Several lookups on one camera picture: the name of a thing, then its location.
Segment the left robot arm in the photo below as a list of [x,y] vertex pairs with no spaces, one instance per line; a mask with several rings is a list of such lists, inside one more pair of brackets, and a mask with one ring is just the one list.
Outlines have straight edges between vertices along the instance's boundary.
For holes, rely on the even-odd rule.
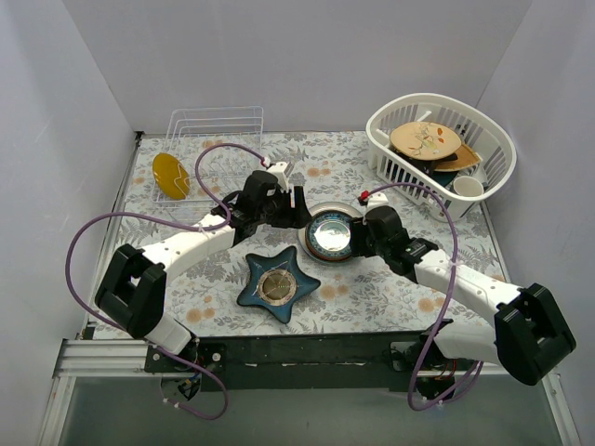
[[291,187],[286,163],[254,171],[244,188],[228,196],[229,212],[220,205],[188,230],[159,243],[120,246],[112,256],[95,303],[119,328],[165,350],[165,359],[180,372],[197,362],[192,332],[165,313],[165,289],[179,275],[215,253],[227,251],[266,224],[301,229],[311,221],[303,188]]

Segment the yellow patterned round plate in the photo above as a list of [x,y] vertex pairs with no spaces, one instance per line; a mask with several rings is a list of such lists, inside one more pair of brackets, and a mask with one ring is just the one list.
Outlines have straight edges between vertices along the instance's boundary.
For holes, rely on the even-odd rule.
[[152,174],[160,191],[172,200],[186,199],[190,192],[190,176],[182,163],[168,153],[157,154]]

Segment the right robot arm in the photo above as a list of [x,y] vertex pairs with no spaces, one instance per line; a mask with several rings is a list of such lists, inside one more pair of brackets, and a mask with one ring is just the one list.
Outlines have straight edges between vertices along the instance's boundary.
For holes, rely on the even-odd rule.
[[437,244],[410,237],[390,206],[350,222],[350,249],[354,256],[380,257],[395,274],[450,294],[487,321],[479,329],[443,324],[420,347],[421,360],[431,369],[442,369],[452,359],[483,361],[533,386],[576,348],[548,288],[538,283],[521,288],[456,263]]

